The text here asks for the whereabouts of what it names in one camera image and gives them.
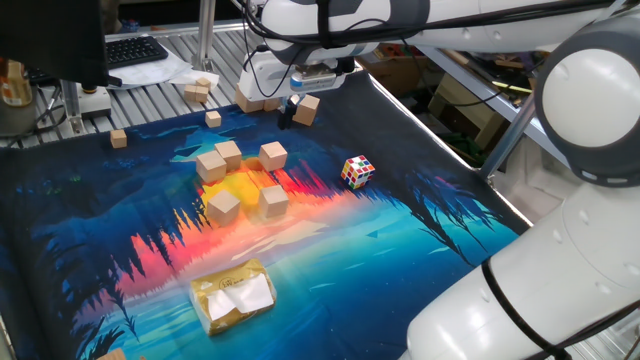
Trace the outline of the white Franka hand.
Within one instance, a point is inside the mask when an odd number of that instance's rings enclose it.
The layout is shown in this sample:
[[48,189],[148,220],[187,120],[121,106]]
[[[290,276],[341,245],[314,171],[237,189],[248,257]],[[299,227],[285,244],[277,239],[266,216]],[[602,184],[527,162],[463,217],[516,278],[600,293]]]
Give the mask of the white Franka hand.
[[285,130],[293,123],[299,96],[339,88],[353,72],[353,58],[326,59],[303,65],[284,64],[270,51],[253,53],[245,61],[239,91],[246,99],[289,97],[279,107],[277,126]]

